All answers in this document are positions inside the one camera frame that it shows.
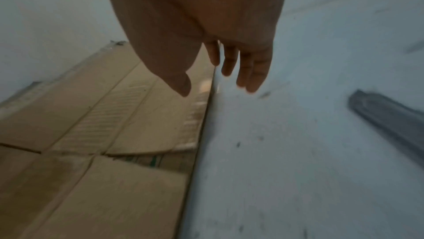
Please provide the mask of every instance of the dark spot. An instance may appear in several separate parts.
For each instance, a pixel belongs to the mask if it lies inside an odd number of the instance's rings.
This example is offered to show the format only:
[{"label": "dark spot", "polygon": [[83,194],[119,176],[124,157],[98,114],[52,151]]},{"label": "dark spot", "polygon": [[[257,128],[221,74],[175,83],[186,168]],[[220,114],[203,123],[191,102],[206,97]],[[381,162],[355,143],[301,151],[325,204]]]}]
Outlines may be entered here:
[{"label": "dark spot", "polygon": [[404,53],[405,54],[412,54],[412,53],[421,51],[422,49],[424,49],[424,40],[421,40],[421,41],[418,41],[416,43],[411,44],[410,46],[408,46],[404,50]]},{"label": "dark spot", "polygon": [[390,8],[377,9],[377,10],[374,11],[374,14],[383,13],[383,12],[386,12],[386,11],[389,11],[389,10],[390,10]]},{"label": "dark spot", "polygon": [[271,95],[271,91],[266,91],[265,93],[263,93],[262,95],[260,95],[258,97],[258,99],[265,99],[267,97],[269,97]]}]

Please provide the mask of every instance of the hand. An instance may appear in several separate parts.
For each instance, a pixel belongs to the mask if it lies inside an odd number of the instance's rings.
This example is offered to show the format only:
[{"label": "hand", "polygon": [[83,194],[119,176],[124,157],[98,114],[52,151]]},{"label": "hand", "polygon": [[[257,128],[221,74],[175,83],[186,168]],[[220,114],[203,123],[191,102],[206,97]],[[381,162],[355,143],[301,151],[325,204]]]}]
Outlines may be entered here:
[{"label": "hand", "polygon": [[146,67],[182,96],[186,71],[202,43],[212,64],[229,76],[240,52],[237,85],[255,92],[265,81],[284,0],[111,0],[135,52]]}]

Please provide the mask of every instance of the skin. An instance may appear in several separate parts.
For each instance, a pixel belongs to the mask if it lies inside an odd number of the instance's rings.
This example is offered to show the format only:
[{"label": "skin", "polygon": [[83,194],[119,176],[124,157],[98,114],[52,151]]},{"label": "skin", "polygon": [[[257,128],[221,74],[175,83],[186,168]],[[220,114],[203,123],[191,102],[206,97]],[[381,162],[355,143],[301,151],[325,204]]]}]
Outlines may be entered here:
[{"label": "skin", "polygon": [[135,52],[146,67],[182,96],[191,90],[186,71],[204,43],[212,64],[231,75],[240,52],[237,85],[254,93],[273,57],[284,0],[111,0]]}]

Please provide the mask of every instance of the white floor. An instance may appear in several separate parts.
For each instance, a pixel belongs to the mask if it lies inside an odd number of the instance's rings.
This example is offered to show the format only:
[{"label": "white floor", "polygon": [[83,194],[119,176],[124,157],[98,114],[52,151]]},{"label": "white floor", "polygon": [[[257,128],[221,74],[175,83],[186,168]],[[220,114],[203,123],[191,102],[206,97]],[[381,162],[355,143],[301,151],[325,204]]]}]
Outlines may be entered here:
[{"label": "white floor", "polygon": [[424,0],[286,13],[260,92],[216,85],[180,238],[424,238],[424,170],[347,109],[424,110]]}]

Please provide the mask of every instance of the gray metal object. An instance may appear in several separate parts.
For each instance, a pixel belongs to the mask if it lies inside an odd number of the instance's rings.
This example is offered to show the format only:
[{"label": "gray metal object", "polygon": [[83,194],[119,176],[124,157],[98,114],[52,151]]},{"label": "gray metal object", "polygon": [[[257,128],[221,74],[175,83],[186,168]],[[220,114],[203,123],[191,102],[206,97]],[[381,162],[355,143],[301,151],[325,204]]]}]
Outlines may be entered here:
[{"label": "gray metal object", "polygon": [[386,96],[357,90],[349,108],[384,133],[413,151],[424,161],[424,113],[408,108]]}]

